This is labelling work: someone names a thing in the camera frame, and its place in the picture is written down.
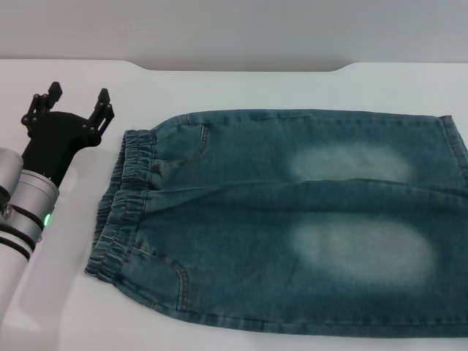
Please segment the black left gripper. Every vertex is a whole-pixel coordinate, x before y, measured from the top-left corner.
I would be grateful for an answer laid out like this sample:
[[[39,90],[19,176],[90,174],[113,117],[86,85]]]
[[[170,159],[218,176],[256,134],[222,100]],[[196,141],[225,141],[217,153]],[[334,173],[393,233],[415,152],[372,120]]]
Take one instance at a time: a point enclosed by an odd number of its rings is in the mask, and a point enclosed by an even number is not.
[[[73,113],[50,112],[63,91],[58,81],[48,92],[35,94],[21,123],[30,141],[24,150],[23,168],[59,185],[79,150],[98,146],[114,118],[113,106],[106,88],[102,88],[94,111],[86,119]]]

